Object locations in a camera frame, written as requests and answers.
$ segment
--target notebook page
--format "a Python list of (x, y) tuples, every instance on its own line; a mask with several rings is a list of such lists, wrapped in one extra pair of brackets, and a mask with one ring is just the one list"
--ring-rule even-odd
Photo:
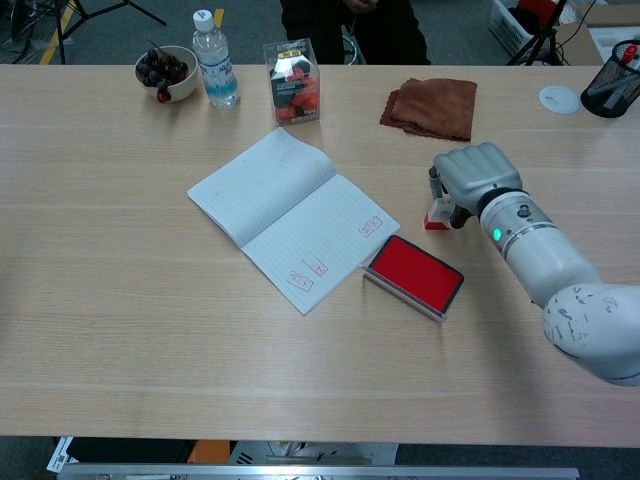
[(399, 228), (336, 175), (242, 250), (306, 314)]
[(187, 195), (242, 248), (334, 175), (322, 151), (278, 128)]

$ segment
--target floor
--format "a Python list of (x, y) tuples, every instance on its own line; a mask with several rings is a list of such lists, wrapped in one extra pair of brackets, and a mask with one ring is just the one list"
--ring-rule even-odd
[[(88, 11), (111, 0), (86, 0)], [(149, 41), (189, 46), (191, 14), (199, 8), (224, 9), (223, 30), (229, 38), (235, 63), (262, 63), (262, 45), (284, 39), (278, 0), (232, 0), (215, 4), (202, 0), (139, 0), (138, 3), (167, 19), (162, 27), (133, 8), (90, 20), (75, 32), (67, 46), (73, 64), (133, 64)], [(487, 29), (491, 0), (414, 0), (416, 16), (427, 36), (429, 57), (435, 64), (503, 65), (507, 54)], [(586, 0), (575, 3), (588, 3)], [(640, 3), (640, 0), (609, 0)], [(0, 20), (0, 42), (8, 37), (8, 23)], [(24, 60), (39, 63), (54, 32), (51, 18), (39, 22)], [(22, 49), (20, 42), (0, 44), (0, 63), (11, 63)], [(58, 63), (57, 54), (51, 63)], [(41, 473), (53, 441), (45, 438), (0, 437), (0, 480), (16, 480)], [(399, 464), (505, 465), (578, 467), (585, 480), (639, 478), (640, 450), (543, 447), (486, 447), (401, 445)]]

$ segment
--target black mesh pen holder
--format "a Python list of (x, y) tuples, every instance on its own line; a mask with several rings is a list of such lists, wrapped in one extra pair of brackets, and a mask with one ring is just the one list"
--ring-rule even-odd
[(594, 115), (624, 115), (640, 94), (640, 40), (625, 40), (613, 47), (607, 63), (580, 95), (582, 105)]

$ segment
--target water bottle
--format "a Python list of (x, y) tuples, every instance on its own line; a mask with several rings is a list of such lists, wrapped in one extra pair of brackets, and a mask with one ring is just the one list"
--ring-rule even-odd
[(196, 26), (193, 51), (198, 57), (211, 105), (216, 108), (233, 108), (240, 95), (229, 59), (227, 37), (216, 28), (209, 10), (194, 13), (193, 23)]

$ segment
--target white coaster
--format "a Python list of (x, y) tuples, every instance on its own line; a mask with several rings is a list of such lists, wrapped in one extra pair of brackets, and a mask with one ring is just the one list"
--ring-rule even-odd
[(540, 103), (547, 110), (561, 115), (570, 115), (580, 110), (580, 99), (576, 93), (561, 85), (550, 85), (540, 90)]

